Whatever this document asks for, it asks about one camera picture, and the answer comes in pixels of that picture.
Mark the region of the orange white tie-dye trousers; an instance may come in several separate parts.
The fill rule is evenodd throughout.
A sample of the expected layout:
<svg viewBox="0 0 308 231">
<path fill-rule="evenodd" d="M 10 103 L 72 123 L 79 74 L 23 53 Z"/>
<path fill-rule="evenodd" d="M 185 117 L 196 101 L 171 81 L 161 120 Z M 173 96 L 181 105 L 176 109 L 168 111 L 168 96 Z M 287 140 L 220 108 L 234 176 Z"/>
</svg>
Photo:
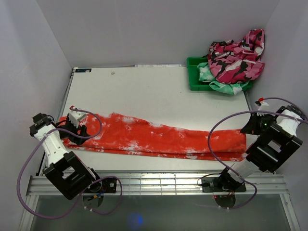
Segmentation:
<svg viewBox="0 0 308 231">
<path fill-rule="evenodd" d="M 64 139 L 67 148 L 111 154 L 128 154 L 192 160 L 241 161 L 246 151 L 246 135 L 238 129 L 208 131 L 155 125 L 152 122 L 111 113 L 87 115 L 82 121 L 88 134 L 101 133 L 82 145 Z"/>
</svg>

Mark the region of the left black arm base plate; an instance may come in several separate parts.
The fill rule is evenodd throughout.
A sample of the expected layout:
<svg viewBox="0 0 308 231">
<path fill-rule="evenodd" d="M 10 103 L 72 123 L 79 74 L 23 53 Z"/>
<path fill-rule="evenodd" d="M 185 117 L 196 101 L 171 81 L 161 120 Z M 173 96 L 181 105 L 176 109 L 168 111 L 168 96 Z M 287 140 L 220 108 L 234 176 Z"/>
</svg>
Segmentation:
<svg viewBox="0 0 308 231">
<path fill-rule="evenodd" d="M 115 193 L 116 192 L 116 178 L 105 178 L 90 186 L 92 193 Z"/>
</svg>

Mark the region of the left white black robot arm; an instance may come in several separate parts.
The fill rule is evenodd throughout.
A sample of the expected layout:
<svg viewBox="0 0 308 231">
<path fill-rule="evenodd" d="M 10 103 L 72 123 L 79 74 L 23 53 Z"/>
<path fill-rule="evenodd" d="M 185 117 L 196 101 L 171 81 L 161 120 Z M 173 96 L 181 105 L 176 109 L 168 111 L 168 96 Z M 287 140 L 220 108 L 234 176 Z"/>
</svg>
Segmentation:
<svg viewBox="0 0 308 231">
<path fill-rule="evenodd" d="M 72 151 L 67 151 L 63 139 L 81 145 L 90 136 L 87 127 L 80 125 L 86 117 L 84 112 L 71 111 L 63 125 L 54 123 L 46 114 L 39 113 L 33 117 L 34 124 L 29 127 L 30 136 L 41 141 L 48 158 L 48 166 L 43 171 L 46 178 L 71 200 L 85 188 L 97 192 L 102 187 L 102 180 L 96 172 L 87 167 Z"/>
</svg>

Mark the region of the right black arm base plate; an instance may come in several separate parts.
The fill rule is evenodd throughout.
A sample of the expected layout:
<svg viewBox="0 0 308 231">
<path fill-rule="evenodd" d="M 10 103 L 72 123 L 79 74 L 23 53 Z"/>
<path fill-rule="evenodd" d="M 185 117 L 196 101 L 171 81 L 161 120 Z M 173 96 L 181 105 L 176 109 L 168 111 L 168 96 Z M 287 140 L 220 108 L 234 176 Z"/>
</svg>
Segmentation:
<svg viewBox="0 0 308 231">
<path fill-rule="evenodd" d="M 197 180 L 197 185 L 202 187 L 205 193 L 243 193 L 246 192 L 245 183 L 234 180 L 226 180 L 220 174 L 207 174 Z"/>
</svg>

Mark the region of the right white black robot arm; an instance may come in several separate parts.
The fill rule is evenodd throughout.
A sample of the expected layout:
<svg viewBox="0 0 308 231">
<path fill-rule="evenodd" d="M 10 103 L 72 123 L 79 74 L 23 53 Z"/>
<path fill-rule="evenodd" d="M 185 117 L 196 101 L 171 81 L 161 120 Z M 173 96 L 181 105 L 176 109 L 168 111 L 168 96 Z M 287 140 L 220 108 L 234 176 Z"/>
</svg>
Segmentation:
<svg viewBox="0 0 308 231">
<path fill-rule="evenodd" d="M 229 170 L 225 168 L 217 179 L 217 187 L 222 191 L 238 191 L 244 186 L 244 179 L 260 170 L 273 173 L 303 144 L 296 130 L 304 120 L 304 114 L 295 106 L 282 106 L 279 114 L 270 115 L 254 112 L 241 133 L 257 135 L 258 138 L 245 151 L 246 157 Z"/>
</svg>

